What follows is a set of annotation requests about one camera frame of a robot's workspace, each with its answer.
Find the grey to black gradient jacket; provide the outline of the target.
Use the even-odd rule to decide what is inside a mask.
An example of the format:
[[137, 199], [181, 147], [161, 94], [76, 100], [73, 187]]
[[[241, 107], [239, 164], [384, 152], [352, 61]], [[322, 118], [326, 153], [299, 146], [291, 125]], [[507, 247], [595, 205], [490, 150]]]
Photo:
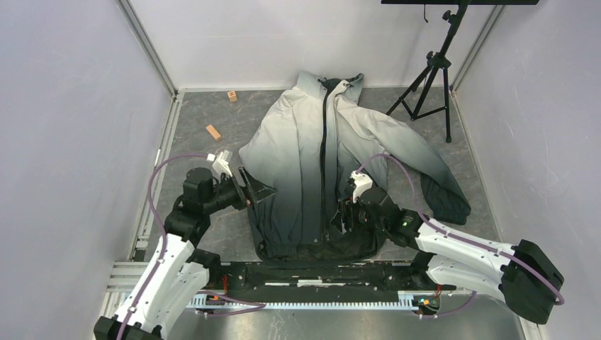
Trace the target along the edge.
[[388, 185], [385, 154], [420, 174], [426, 203], [441, 222], [463, 225], [464, 192], [439, 153], [408, 124], [358, 104], [364, 77], [328, 79], [300, 72], [240, 151], [246, 170], [275, 194], [248, 211], [257, 256], [283, 266], [367, 259], [385, 237], [373, 229], [343, 232], [338, 203], [352, 196], [349, 178], [363, 169]]

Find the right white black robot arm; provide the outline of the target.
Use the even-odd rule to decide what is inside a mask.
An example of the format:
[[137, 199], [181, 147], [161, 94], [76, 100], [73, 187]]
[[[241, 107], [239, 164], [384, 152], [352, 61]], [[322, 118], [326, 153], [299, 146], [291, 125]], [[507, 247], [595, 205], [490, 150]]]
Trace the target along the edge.
[[535, 324], [546, 324], [565, 302], [564, 277], [542, 248], [526, 239], [494, 242], [460, 232], [415, 210], [401, 208], [379, 187], [341, 199], [332, 220], [343, 232], [374, 232], [417, 251], [409, 270], [419, 289], [453, 285], [488, 295]]

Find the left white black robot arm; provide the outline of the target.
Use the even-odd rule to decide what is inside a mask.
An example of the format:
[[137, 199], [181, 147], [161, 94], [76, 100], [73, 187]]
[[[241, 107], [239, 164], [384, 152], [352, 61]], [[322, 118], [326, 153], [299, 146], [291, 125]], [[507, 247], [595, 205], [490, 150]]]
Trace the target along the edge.
[[243, 182], [210, 169], [187, 172], [183, 193], [164, 222], [157, 250], [125, 302], [94, 325], [96, 339], [167, 339], [181, 313], [203, 288], [223, 279], [220, 256], [198, 248], [213, 213], [252, 208], [276, 189], [239, 168]]

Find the long wooden block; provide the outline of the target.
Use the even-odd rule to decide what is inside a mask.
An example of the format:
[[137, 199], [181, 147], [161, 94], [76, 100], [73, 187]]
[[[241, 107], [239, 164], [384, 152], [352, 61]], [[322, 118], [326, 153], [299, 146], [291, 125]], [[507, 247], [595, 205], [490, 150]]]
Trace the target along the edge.
[[206, 130], [215, 141], [219, 142], [222, 140], [222, 135], [213, 125], [207, 125]]

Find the small wooden cube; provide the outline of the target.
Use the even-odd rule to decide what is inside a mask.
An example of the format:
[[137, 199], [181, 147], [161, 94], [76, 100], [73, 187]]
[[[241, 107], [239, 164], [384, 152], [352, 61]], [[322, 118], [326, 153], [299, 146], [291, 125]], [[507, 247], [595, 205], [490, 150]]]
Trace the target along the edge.
[[227, 92], [227, 95], [228, 95], [228, 99], [231, 103], [234, 103], [238, 100], [237, 93], [235, 91], [229, 91], [229, 92]]

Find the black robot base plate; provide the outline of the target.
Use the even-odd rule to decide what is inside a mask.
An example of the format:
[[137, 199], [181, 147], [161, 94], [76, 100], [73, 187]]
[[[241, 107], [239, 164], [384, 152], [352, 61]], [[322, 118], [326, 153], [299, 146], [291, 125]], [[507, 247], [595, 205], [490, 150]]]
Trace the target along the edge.
[[314, 268], [278, 268], [262, 262], [224, 263], [206, 290], [248, 302], [392, 302], [399, 292], [433, 295], [436, 284], [407, 261], [362, 261]]

